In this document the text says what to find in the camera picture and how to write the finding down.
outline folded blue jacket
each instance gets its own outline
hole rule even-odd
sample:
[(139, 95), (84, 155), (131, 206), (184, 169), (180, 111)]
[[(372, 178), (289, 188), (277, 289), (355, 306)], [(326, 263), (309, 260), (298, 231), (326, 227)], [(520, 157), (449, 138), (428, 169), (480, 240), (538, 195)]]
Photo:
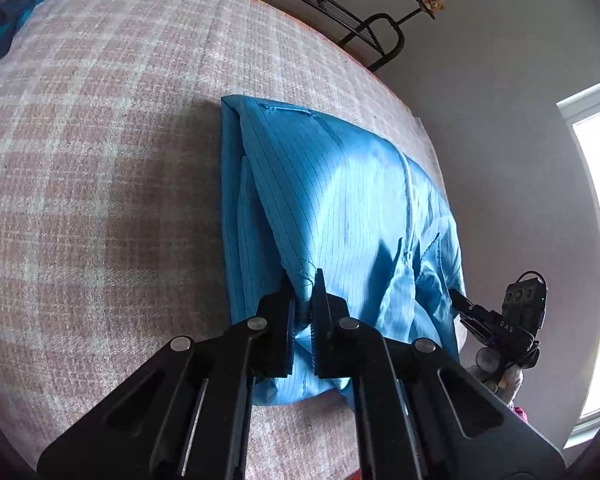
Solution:
[[(222, 230), (232, 322), (254, 316), (283, 273), (307, 312), (315, 271), (350, 314), (384, 336), (429, 337), (458, 359), (448, 290), (464, 293), (456, 223), (435, 185), (387, 140), (265, 99), (222, 98)], [(348, 378), (313, 374), (309, 328), (293, 374), (259, 382), (257, 404), (288, 404)]]

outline gray wall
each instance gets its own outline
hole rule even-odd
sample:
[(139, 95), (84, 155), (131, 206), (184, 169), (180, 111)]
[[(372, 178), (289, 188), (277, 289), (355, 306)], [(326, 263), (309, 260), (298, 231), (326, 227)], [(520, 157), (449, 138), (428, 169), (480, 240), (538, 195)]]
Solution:
[(524, 270), (548, 281), (542, 355), (516, 402), (561, 446), (598, 344), (600, 238), (555, 104), (600, 82), (600, 1), (448, 0), (435, 22), (420, 15), (404, 30), (403, 53), (378, 75), (436, 148), (469, 296), (498, 308)]

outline mattress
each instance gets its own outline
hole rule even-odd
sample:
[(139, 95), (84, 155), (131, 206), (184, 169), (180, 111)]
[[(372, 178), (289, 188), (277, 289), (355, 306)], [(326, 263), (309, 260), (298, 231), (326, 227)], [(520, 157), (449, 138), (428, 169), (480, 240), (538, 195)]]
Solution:
[[(0, 428), (32, 466), (169, 338), (228, 326), (228, 94), (375, 132), (444, 193), (410, 110), (271, 6), (47, 0), (0, 61)], [(353, 416), (338, 394), (254, 407), (248, 478), (344, 478), (356, 468)]]

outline silver rivet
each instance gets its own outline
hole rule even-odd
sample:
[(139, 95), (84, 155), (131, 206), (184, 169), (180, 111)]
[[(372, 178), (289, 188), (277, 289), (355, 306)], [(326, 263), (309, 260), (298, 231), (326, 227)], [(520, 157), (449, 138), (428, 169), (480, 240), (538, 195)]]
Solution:
[(188, 337), (179, 336), (171, 340), (171, 350), (174, 352), (184, 352), (191, 347), (191, 341)]
[(247, 326), (251, 330), (264, 330), (267, 327), (267, 320), (263, 317), (252, 317), (247, 321)]
[(360, 322), (355, 317), (341, 317), (338, 324), (343, 330), (355, 330), (360, 326)]
[(436, 349), (436, 344), (426, 337), (421, 337), (420, 339), (416, 339), (416, 350), (423, 352), (425, 354), (430, 354)]

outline window frame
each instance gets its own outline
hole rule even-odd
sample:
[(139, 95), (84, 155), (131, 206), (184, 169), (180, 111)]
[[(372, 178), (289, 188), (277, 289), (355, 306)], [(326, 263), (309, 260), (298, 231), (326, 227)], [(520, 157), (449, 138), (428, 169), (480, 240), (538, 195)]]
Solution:
[[(595, 197), (594, 209), (596, 214), (596, 221), (598, 224), (598, 233), (600, 235), (600, 202), (598, 201), (598, 194), (596, 192), (596, 187), (593, 183), (593, 178), (589, 171), (587, 159), (585, 158), (584, 152), (582, 151), (582, 147), (580, 145), (580, 141), (578, 140), (578, 136), (576, 135), (576, 132), (573, 129), (573, 125), (575, 123), (578, 123), (580, 121), (583, 121), (584, 119), (587, 119), (593, 115), (600, 113), (600, 83), (595, 86), (592, 86), (589, 89), (579, 92), (572, 97), (560, 101), (559, 103), (557, 103), (557, 106), (571, 133), (571, 137), (573, 138), (573, 142), (576, 145), (578, 154), (580, 155), (580, 159), (583, 162), (583, 166), (587, 174), (589, 188), (591, 190), (592, 195)], [(589, 395), (590, 388), (591, 382), (589, 383), (589, 387), (587, 389), (587, 397)], [(565, 444), (564, 446), (565, 449), (568, 447), (577, 446), (578, 444), (592, 439), (599, 429), (600, 409), (596, 410), (595, 412), (588, 413), (587, 415), (581, 416), (578, 422), (576, 423), (576, 426), (573, 428), (571, 436), (567, 440), (567, 444)]]

